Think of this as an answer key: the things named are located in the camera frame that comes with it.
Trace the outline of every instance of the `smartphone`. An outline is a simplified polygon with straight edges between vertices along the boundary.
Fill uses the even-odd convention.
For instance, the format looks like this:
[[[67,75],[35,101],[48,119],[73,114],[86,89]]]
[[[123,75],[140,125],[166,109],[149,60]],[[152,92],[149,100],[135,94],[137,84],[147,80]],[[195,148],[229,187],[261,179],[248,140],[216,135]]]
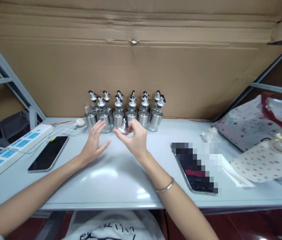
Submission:
[[[197,159],[197,154],[193,154],[188,143],[172,143],[171,148],[192,192],[213,195],[218,193],[218,188],[206,176],[205,166],[201,165],[201,160]]]
[[[53,168],[55,162],[57,161],[61,151],[63,150],[68,140],[69,137],[61,136],[56,137],[53,141],[50,141],[48,145],[45,146],[40,155],[28,168],[28,172],[50,171]]]

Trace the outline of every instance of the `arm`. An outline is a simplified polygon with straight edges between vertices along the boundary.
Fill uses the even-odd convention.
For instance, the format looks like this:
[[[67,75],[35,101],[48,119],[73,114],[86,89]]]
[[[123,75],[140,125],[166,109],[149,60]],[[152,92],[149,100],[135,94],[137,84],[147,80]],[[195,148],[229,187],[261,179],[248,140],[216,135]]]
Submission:
[[[165,189],[172,179],[148,152],[147,130],[137,120],[130,121],[129,127],[134,130],[134,136],[130,138],[116,129],[113,131],[147,171],[155,188]],[[176,182],[168,191],[160,192],[159,195],[172,220],[186,239],[218,240],[201,211]]]
[[[98,147],[99,136],[104,127],[105,122],[96,123],[78,156],[23,189],[0,206],[1,236],[6,237],[24,223],[70,176],[95,160],[108,147],[110,142]]]

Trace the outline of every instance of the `clear plastic bag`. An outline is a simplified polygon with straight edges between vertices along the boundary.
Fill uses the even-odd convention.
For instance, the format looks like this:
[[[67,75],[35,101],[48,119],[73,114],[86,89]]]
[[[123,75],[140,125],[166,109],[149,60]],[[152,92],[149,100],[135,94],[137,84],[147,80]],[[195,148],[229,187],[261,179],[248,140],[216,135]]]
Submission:
[[[210,128],[208,131],[202,133],[202,138],[206,142],[221,142],[221,136],[215,127]]]

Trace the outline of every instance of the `metal shelf frame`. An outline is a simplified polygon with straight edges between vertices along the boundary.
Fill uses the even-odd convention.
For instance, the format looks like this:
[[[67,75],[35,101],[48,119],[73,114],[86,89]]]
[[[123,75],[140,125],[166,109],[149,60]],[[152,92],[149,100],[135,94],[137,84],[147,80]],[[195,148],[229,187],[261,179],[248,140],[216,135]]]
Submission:
[[[251,83],[236,99],[234,99],[224,110],[220,113],[213,122],[220,120],[229,111],[235,108],[254,88],[261,88],[273,92],[282,93],[282,87],[272,86],[268,84],[260,83],[266,75],[282,60],[282,54],[278,57],[253,83]]]
[[[35,117],[38,115],[39,118],[43,121],[47,117],[39,107],[39,105],[35,102],[33,97],[30,95],[28,90],[22,84],[18,76],[12,70],[8,62],[0,53],[0,84],[5,83],[11,91],[16,95],[16,97],[20,100],[23,106],[31,112],[31,116]],[[33,129],[37,123],[37,121],[30,121],[32,124],[30,128]]]

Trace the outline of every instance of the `table surface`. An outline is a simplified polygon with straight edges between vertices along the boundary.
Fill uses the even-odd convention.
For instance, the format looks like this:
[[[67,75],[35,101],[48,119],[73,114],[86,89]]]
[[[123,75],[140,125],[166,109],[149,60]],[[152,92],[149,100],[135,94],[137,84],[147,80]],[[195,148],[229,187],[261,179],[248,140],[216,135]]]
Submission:
[[[43,123],[69,120],[75,118],[47,118]],[[209,128],[210,123],[163,119],[158,132],[148,131],[147,148],[199,208],[282,206],[281,184],[270,181],[256,183],[254,188],[238,188],[221,171],[221,161],[213,160],[215,157],[209,157],[209,154],[200,157],[217,182],[219,193],[205,195],[190,191],[170,145],[172,142],[202,144],[200,134]],[[89,135],[87,130],[66,133],[70,139],[53,170],[79,154]],[[101,134],[100,145],[107,140],[111,140],[111,144],[99,159],[66,181],[42,206],[42,210],[163,208],[150,178],[126,146],[113,132]],[[33,154],[24,155],[0,175],[0,204],[47,174],[27,171],[45,146],[44,142]],[[223,139],[222,154],[227,160],[232,160],[240,151]]]

